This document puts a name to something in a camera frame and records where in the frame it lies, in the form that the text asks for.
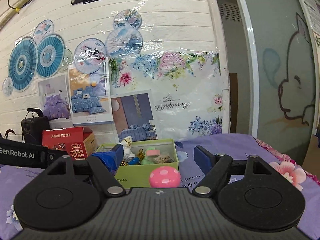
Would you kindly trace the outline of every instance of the white brick wall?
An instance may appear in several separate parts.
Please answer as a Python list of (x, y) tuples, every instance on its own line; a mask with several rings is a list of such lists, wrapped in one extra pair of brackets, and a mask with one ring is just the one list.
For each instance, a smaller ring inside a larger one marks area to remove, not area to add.
[[(102, 0), (72, 6), (71, 0), (34, 0), (0, 31), (0, 83), (8, 75), (8, 62), (15, 40), (31, 35), (37, 24), (45, 19), (54, 22), (55, 32), (63, 37), (71, 51), (89, 37), (105, 41), (113, 30), (116, 12), (130, 8), (138, 10), (143, 20), (139, 31), (145, 45), (141, 53), (180, 48), (216, 50), (219, 42), (215, 38), (209, 4), (207, 0)], [(0, 11), (5, 9), (6, 5), (0, 3)], [(219, 17), (216, 10), (217, 6), (213, 11)], [(13, 129), (17, 136), (10, 139), (21, 141), (20, 122), (25, 118), (26, 108), (39, 107), (37, 82), (40, 80), (36, 75), (27, 90), (14, 91), (10, 98), (0, 92), (0, 132)], [(114, 140), (112, 125), (92, 128), (98, 144)]]

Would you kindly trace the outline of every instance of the red cracker box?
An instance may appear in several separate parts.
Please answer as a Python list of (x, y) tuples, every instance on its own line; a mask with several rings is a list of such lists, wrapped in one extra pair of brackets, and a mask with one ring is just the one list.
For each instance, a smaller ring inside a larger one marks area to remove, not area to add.
[(85, 160), (97, 149), (94, 134), (87, 127), (43, 131), (42, 145), (49, 149), (66, 151), (73, 160)]

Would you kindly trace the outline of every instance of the pink polka dot ball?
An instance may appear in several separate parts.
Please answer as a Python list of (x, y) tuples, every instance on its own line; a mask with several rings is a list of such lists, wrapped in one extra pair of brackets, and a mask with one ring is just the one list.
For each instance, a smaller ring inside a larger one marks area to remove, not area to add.
[(177, 169), (170, 166), (162, 166), (153, 170), (149, 176), (151, 187), (179, 187), (181, 175)]

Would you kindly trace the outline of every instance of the white figurine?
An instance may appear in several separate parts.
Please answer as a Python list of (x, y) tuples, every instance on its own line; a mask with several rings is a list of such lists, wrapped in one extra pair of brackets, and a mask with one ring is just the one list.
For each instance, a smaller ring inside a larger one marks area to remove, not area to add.
[(127, 136), (121, 141), (121, 144), (123, 145), (123, 160), (128, 163), (135, 157), (135, 154), (130, 150), (132, 147), (132, 137)]

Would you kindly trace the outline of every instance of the metal bolt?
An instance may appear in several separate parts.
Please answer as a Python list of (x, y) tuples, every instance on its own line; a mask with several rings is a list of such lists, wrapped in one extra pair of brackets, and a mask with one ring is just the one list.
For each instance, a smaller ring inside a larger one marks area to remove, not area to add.
[(108, 188), (108, 192), (112, 195), (118, 195), (123, 192), (123, 188), (118, 187), (118, 186), (113, 186), (113, 187)]
[(204, 195), (210, 193), (211, 189), (205, 186), (200, 186), (195, 189), (198, 194)]

